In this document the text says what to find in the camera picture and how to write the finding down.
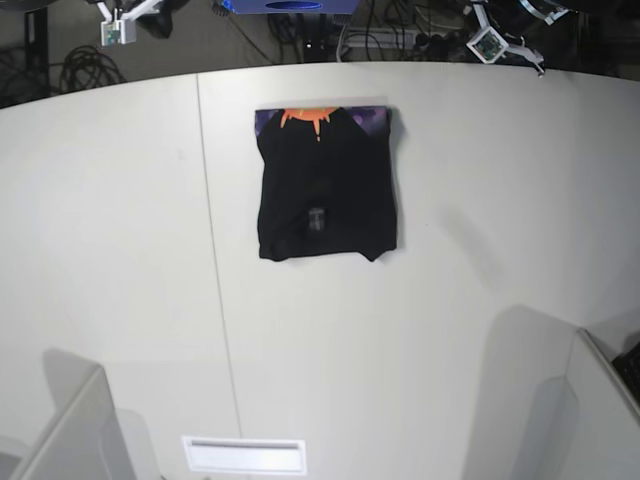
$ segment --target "black t-shirt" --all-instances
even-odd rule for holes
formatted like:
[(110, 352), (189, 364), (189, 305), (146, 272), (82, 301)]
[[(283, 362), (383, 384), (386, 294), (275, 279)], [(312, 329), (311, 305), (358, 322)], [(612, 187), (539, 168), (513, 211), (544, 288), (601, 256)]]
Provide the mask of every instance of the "black t-shirt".
[(283, 122), (284, 110), (262, 126), (261, 258), (359, 252), (374, 261), (396, 248), (390, 113), (377, 108), (383, 118), (369, 132), (343, 108), (319, 122), (319, 133), (307, 120)]

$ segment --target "white table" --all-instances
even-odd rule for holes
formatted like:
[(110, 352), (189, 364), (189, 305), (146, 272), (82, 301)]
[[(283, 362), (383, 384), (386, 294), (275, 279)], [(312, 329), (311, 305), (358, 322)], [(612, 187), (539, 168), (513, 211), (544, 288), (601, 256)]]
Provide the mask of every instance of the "white table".
[[(253, 112), (335, 104), (395, 110), (400, 248), (260, 260)], [(202, 478), (182, 434), (305, 439), (313, 480), (510, 478), (575, 326), (640, 307), (639, 124), (640, 84), (441, 64), (0, 111), (0, 355), (103, 363), (170, 480)]]

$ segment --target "vent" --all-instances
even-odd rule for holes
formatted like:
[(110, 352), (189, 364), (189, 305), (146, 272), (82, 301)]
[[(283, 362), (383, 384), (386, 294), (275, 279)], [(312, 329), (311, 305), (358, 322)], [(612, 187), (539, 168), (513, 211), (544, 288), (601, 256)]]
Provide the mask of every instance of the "vent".
[(301, 440), (228, 440), (183, 437), (193, 472), (244, 475), (307, 474), (305, 442)]

